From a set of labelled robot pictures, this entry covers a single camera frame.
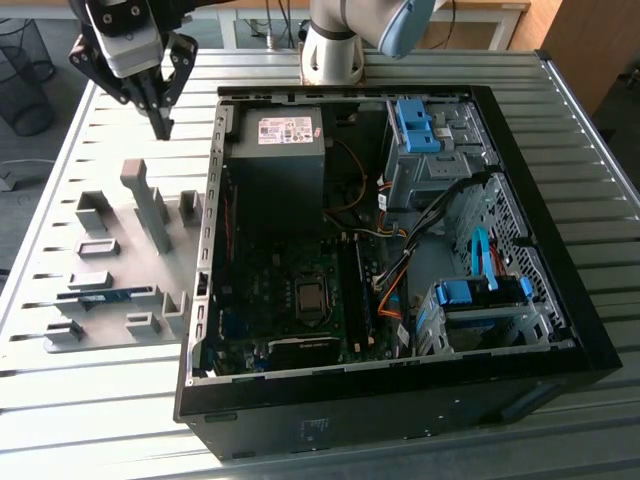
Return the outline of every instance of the blue cable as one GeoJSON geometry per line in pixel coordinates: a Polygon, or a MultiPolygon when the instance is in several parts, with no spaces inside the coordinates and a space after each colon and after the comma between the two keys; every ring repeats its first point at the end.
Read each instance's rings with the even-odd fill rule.
{"type": "Polygon", "coordinates": [[[489,281],[489,290],[498,289],[498,281],[493,272],[493,262],[491,261],[491,248],[489,246],[489,233],[484,227],[476,227],[473,231],[473,239],[471,240],[471,273],[473,275],[484,275],[489,281]],[[482,272],[480,271],[480,255],[478,254],[478,246],[480,246],[480,254],[482,255],[482,272]]]}

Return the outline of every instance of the motherboard chip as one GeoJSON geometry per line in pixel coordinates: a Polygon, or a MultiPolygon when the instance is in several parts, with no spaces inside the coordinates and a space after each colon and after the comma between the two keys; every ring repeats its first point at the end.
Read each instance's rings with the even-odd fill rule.
{"type": "Polygon", "coordinates": [[[322,310],[321,285],[317,283],[300,285],[298,289],[298,302],[300,303],[301,312],[322,310]]]}
{"type": "Polygon", "coordinates": [[[327,305],[323,276],[296,279],[296,318],[308,327],[325,319],[327,305]]]}

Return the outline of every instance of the open computer case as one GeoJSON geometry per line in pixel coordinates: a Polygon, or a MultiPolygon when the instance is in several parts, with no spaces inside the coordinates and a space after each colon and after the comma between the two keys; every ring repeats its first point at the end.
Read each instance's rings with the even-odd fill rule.
{"type": "Polygon", "coordinates": [[[490,88],[219,99],[175,403],[219,459],[514,422],[620,367],[490,88]]]}

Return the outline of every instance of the mesh wastebasket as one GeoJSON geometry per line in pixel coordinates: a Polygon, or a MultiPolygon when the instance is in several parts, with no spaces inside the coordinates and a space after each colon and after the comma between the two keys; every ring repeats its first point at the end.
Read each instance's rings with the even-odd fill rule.
{"type": "Polygon", "coordinates": [[[41,82],[50,79],[56,71],[40,30],[32,19],[0,18],[0,46],[24,50],[41,82]]]}
{"type": "Polygon", "coordinates": [[[53,122],[53,109],[27,53],[0,45],[0,116],[20,136],[40,133],[53,122]]]}

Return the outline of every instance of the green circuit board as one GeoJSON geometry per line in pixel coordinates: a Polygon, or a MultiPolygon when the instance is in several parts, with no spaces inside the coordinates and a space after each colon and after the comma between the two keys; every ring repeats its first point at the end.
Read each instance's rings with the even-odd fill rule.
{"type": "MultiPolygon", "coordinates": [[[[221,341],[213,353],[224,374],[268,368],[269,342],[283,339],[338,339],[337,363],[390,356],[391,326],[377,317],[366,349],[354,352],[348,345],[338,242],[331,237],[238,248],[232,264],[234,302],[222,313],[221,341]]],[[[374,239],[360,245],[363,271],[370,278],[379,269],[377,245],[374,239]]]]}

